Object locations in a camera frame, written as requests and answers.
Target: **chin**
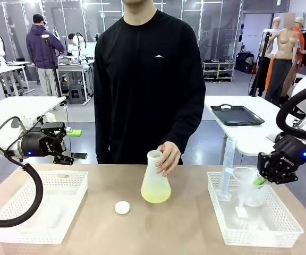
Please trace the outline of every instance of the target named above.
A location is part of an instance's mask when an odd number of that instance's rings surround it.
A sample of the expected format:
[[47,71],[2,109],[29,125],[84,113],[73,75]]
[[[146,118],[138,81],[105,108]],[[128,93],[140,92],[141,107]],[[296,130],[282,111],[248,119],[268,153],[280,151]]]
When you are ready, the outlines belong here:
[[131,4],[141,4],[141,3],[144,3],[146,1],[147,0],[122,0],[122,2],[124,4],[128,4],[128,5],[131,5]]

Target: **erlenmeyer flask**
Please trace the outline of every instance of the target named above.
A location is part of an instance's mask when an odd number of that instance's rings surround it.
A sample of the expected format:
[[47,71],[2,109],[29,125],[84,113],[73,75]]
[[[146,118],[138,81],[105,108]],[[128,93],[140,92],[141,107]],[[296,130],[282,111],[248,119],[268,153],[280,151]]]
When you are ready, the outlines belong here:
[[147,168],[141,186],[142,197],[150,203],[165,202],[171,195],[171,187],[167,177],[157,173],[156,162],[162,156],[162,152],[152,150],[147,154]]

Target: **neck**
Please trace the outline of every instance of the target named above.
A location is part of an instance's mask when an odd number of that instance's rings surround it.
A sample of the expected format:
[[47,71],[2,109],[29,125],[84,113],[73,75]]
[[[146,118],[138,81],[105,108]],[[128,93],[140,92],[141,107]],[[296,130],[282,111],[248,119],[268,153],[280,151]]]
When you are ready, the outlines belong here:
[[143,25],[153,18],[157,9],[154,7],[151,0],[142,1],[138,4],[125,4],[124,21],[133,26]]

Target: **purple hooded jacket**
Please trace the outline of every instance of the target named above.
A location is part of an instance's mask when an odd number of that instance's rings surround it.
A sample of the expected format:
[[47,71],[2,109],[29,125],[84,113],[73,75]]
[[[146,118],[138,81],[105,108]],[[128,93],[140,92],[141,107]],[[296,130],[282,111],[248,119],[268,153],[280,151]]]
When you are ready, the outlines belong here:
[[33,24],[30,32],[27,34],[27,49],[30,59],[37,68],[52,68],[48,55],[48,49],[44,38],[41,37],[42,35],[49,35],[50,43],[53,47],[55,66],[57,67],[55,49],[57,49],[59,52],[64,52],[64,47],[61,42],[52,33],[47,31],[43,25]]

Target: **yellow liquid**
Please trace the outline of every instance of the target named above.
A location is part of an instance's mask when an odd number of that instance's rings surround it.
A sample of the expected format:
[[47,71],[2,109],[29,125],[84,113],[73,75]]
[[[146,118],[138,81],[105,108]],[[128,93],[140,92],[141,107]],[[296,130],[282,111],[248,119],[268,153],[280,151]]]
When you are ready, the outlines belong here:
[[171,196],[171,189],[159,187],[141,188],[141,195],[149,203],[162,203]]

